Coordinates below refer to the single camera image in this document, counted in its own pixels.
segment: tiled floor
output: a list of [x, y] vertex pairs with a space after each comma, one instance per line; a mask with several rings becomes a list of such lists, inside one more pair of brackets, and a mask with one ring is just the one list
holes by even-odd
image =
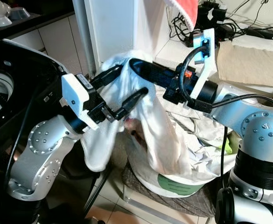
[[[95, 185], [97, 186], [100, 181], [101, 178], [97, 180]], [[121, 181], [120, 171], [114, 170], [101, 189], [87, 217], [96, 217], [99, 220], [105, 221], [107, 224], [170, 224], [168, 221], [126, 203], [121, 198], [122, 191], [123, 183]], [[186, 215], [170, 209], [137, 192], [133, 192], [130, 198], [162, 212], [178, 220], [180, 223], [205, 224], [207, 220], [207, 218]], [[212, 219], [209, 224], [215, 224], [215, 220]]]

